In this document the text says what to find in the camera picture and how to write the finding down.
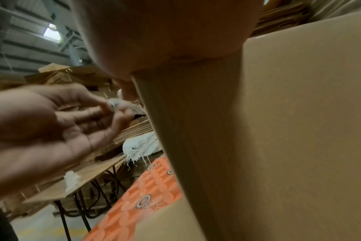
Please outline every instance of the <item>person's leg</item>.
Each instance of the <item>person's leg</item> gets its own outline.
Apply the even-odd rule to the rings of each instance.
[[[0,209],[0,241],[18,241],[18,237],[14,232],[6,215]]]

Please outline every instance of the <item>skylight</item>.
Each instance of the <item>skylight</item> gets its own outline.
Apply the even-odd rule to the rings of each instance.
[[[56,40],[56,41],[60,41],[61,36],[60,36],[59,32],[50,29],[50,28],[56,29],[56,26],[53,25],[52,23],[50,23],[48,26],[49,27],[44,31],[43,36],[53,39],[53,40]]]

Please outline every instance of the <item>wooden table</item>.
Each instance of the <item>wooden table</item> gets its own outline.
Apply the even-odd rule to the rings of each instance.
[[[84,167],[83,169],[77,171],[76,173],[80,176],[78,183],[71,189],[67,189],[67,185],[65,183],[65,180],[61,180],[51,187],[43,190],[42,192],[36,194],[35,196],[25,200],[23,203],[35,203],[35,202],[53,202],[59,209],[61,220],[63,222],[65,234],[67,236],[68,241],[71,240],[71,237],[69,235],[67,222],[65,221],[65,216],[74,217],[74,215],[69,214],[64,210],[60,200],[65,199],[69,196],[73,195],[73,198],[75,200],[76,207],[79,211],[80,216],[82,217],[84,224],[88,231],[91,230],[87,217],[91,217],[87,213],[87,206],[85,205],[83,193],[81,192],[81,187],[83,187],[87,183],[92,183],[92,185],[101,193],[101,195],[104,197],[107,208],[111,208],[111,204],[107,198],[107,196],[104,194],[103,190],[101,189],[99,183],[96,180],[96,177],[104,172],[108,172],[114,177],[114,180],[116,182],[116,186],[119,185],[124,191],[126,189],[124,186],[121,185],[119,180],[117,179],[117,172],[116,172],[116,166],[121,166],[126,159],[126,155],[118,156],[115,158],[112,158],[107,161],[95,163],[89,166]],[[113,173],[111,173],[108,169],[113,168]]]

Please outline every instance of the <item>ceiling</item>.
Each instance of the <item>ceiling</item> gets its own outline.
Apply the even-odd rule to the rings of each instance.
[[[61,43],[43,36],[49,23]],[[50,63],[90,62],[66,0],[0,0],[0,73],[28,75]]]

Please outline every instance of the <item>floor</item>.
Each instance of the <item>floor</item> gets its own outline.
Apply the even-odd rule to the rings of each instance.
[[[31,217],[18,218],[11,222],[19,241],[65,241],[67,240],[63,224],[60,216],[54,217],[52,212],[55,210],[54,206],[48,205],[41,211],[32,215]],[[104,215],[100,215],[95,219],[88,219],[91,227],[94,227]],[[69,218],[66,217],[69,232],[72,241],[81,241],[87,234],[81,217]]]

